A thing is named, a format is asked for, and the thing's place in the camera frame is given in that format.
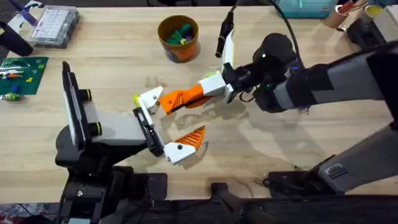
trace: table surface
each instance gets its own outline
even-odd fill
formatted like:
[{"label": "table surface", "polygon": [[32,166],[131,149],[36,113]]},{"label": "table surface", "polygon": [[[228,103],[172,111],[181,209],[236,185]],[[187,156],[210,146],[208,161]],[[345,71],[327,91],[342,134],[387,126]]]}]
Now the table surface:
[{"label": "table surface", "polygon": [[[132,116],[133,94],[162,85],[165,92],[187,89],[220,60],[214,56],[221,21],[228,7],[80,8],[81,20],[66,50],[35,49],[50,60],[36,95],[0,102],[0,203],[57,202],[67,171],[55,165],[55,139],[67,124],[62,98],[62,61],[76,73],[81,88],[92,90],[98,110]],[[157,37],[162,19],[185,14],[199,25],[200,54],[188,63],[173,63]],[[317,19],[291,19],[306,66],[328,63],[355,51],[341,32]],[[267,34],[289,35],[271,7],[239,7],[235,12],[235,65],[251,62]],[[21,35],[27,35],[27,26]],[[173,166],[148,150],[120,164],[137,172],[166,172],[168,198],[208,197],[215,181],[229,184],[242,197],[269,197],[254,182],[273,170],[309,169],[374,133],[391,116],[384,102],[351,101],[314,106],[309,115],[291,110],[261,111],[254,102],[233,101],[181,109],[154,121],[166,139],[177,139],[206,124],[195,156]],[[398,179],[374,182],[351,194],[398,194]]]}]

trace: black mount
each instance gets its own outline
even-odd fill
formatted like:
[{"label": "black mount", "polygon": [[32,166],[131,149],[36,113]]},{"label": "black mount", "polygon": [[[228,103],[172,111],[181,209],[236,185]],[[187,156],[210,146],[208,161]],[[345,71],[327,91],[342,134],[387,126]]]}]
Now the black mount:
[{"label": "black mount", "polygon": [[[112,156],[96,157],[84,156],[87,152],[98,152],[104,148],[113,150]],[[71,218],[90,219],[90,223],[98,223],[101,218],[116,211],[120,200],[154,201],[164,200],[167,196],[167,174],[135,174],[132,167],[114,166],[114,162],[123,160],[146,148],[146,145],[133,150],[132,147],[115,147],[101,145],[100,148],[86,149],[81,152],[78,162],[70,158],[73,166],[68,168],[69,177],[62,193],[59,219],[68,223]],[[62,157],[62,162],[56,161],[59,166],[65,166],[65,155],[75,151],[69,127],[62,129],[57,138],[57,158]],[[84,166],[91,160],[98,162],[95,166]],[[95,172],[85,167],[97,167]]]},{"label": "black mount", "polygon": [[285,220],[273,217],[260,204],[253,202],[251,199],[239,198],[228,191],[226,183],[212,183],[211,197],[220,200],[227,212],[231,214],[233,223],[247,224],[289,224]]},{"label": "black mount", "polygon": [[262,184],[269,188],[272,198],[339,195],[318,176],[319,167],[332,157],[308,171],[270,172]]},{"label": "black mount", "polygon": [[100,219],[114,213],[120,200],[128,198],[150,202],[167,195],[166,174],[135,174],[131,167],[115,166],[118,162],[147,147],[155,156],[162,148],[154,130],[147,125],[141,109],[134,110],[146,141],[136,146],[110,146],[96,142],[102,134],[100,122],[89,123],[84,104],[92,100],[90,90],[79,89],[69,64],[63,62],[63,88],[69,125],[57,136],[55,163],[68,169],[69,177],[60,200],[58,222],[71,218]]}]

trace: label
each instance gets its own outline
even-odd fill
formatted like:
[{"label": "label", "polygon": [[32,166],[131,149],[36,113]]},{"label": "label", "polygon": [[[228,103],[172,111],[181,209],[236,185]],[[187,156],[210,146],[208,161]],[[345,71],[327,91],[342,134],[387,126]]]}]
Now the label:
[{"label": "label", "polygon": [[325,169],[325,173],[329,176],[330,179],[335,179],[343,174],[348,173],[348,171],[341,164],[335,164],[327,169]]}]

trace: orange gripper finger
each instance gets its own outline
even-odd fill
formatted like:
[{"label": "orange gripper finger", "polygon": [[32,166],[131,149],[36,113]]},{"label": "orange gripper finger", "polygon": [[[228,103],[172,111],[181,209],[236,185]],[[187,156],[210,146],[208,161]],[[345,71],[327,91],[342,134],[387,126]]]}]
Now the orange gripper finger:
[{"label": "orange gripper finger", "polygon": [[182,108],[195,108],[201,106],[210,100],[211,96],[203,95],[203,88],[201,85],[195,85],[189,90],[175,90],[159,99],[160,105],[166,114]]},{"label": "orange gripper finger", "polygon": [[182,144],[187,144],[190,146],[195,147],[198,149],[203,141],[203,137],[205,136],[205,126],[202,126],[191,133],[187,134],[186,136],[176,140],[175,142],[179,142]]}]

